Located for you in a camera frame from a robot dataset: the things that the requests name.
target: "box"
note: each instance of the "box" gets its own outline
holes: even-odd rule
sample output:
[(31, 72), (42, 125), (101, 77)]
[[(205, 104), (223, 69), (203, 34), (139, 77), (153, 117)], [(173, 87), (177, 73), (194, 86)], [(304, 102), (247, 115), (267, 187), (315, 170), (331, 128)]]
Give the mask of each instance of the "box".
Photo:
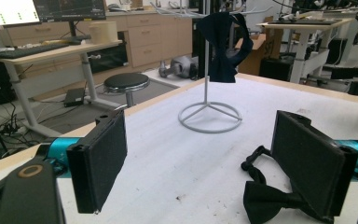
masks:
[(89, 34), (93, 44), (112, 43), (117, 41), (117, 25), (115, 21), (95, 21), (89, 26)]
[[(266, 29), (265, 34), (252, 35), (254, 42), (252, 52), (238, 66), (238, 72), (248, 75), (259, 75), (261, 60), (264, 58), (279, 59), (283, 30)], [(235, 46), (239, 49), (242, 44), (240, 39)]]

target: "bow tie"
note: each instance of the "bow tie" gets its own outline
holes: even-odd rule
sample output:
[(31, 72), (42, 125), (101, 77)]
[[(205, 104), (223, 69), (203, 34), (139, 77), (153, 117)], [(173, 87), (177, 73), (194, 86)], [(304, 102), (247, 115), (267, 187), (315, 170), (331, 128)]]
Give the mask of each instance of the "bow tie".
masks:
[(300, 209), (323, 223), (334, 223), (333, 217), (319, 217), (299, 193), (284, 193), (268, 186), (263, 173), (253, 166), (253, 162), (262, 154), (271, 156), (269, 150), (261, 146), (241, 164), (242, 170), (248, 172), (254, 180), (246, 181), (243, 194), (243, 205), (252, 224), (269, 221), (279, 213), (281, 208)]
[(307, 205), (298, 193), (284, 193), (265, 184), (247, 181), (243, 205), (252, 224), (264, 223), (275, 217), (281, 208)]

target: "metal stand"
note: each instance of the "metal stand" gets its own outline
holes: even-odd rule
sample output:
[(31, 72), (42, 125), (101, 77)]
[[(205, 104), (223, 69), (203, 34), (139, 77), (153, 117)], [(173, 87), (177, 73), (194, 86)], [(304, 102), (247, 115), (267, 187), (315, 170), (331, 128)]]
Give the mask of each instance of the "metal stand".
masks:
[[(206, 14), (210, 14), (210, 2), (209, 1), (203, 1), (203, 5), (206, 8), (207, 13)], [(209, 82), (209, 77), (208, 77), (208, 67), (209, 67), (209, 42), (206, 41), (205, 43), (205, 93), (204, 93), (204, 101), (200, 102), (200, 103), (195, 103), (193, 105), (189, 105), (187, 107), (185, 107), (180, 113), (179, 113), (179, 121), (181, 122), (182, 125), (184, 125), (185, 127), (187, 127), (190, 130), (196, 131), (196, 132), (200, 132), (200, 133), (224, 133), (224, 132), (228, 132), (231, 131), (235, 128), (237, 128), (242, 121), (242, 117), (240, 112), (235, 109), (234, 107), (230, 106), (230, 105), (226, 105), (223, 103), (218, 103), (218, 102), (208, 102), (208, 82)], [(196, 111), (190, 113), (189, 115), (187, 115), (186, 117), (183, 118), (183, 114), (185, 111), (187, 111), (189, 108), (196, 106), (196, 105), (201, 105), (201, 107), (199, 109), (197, 109)], [(220, 107), (224, 107), (225, 109), (230, 110), (231, 113), (227, 112), (226, 110), (220, 109), (219, 107), (216, 107), (215, 105), (219, 105)], [(205, 108), (211, 108), (216, 110), (219, 113), (223, 113), (229, 117), (232, 117), (236, 120), (236, 122), (234, 123), (234, 125), (231, 125), (227, 128), (223, 128), (223, 129), (217, 129), (217, 130), (207, 130), (207, 129), (202, 129), (202, 128), (197, 128), (197, 127), (193, 127), (191, 125), (189, 125), (188, 123), (186, 123), (186, 121), (188, 121), (188, 119), (192, 118), (193, 116), (197, 115), (200, 111), (204, 110)]]

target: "computer monitor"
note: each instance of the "computer monitor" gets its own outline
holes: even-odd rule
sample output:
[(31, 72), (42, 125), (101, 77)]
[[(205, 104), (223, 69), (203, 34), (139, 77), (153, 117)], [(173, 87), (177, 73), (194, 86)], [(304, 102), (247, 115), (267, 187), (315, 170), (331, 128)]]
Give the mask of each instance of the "computer monitor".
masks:
[(0, 26), (39, 23), (33, 0), (0, 0)]
[(76, 36), (74, 21), (106, 20), (104, 0), (34, 0), (42, 22), (69, 21), (71, 36)]

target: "chair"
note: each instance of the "chair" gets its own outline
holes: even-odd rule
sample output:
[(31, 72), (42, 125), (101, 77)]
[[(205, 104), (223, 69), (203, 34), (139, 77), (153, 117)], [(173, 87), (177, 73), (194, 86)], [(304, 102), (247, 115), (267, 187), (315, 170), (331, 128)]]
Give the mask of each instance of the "chair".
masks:
[(132, 92), (144, 89), (149, 84), (149, 77), (140, 73), (114, 75), (103, 83), (106, 92), (126, 93), (127, 107), (133, 106)]

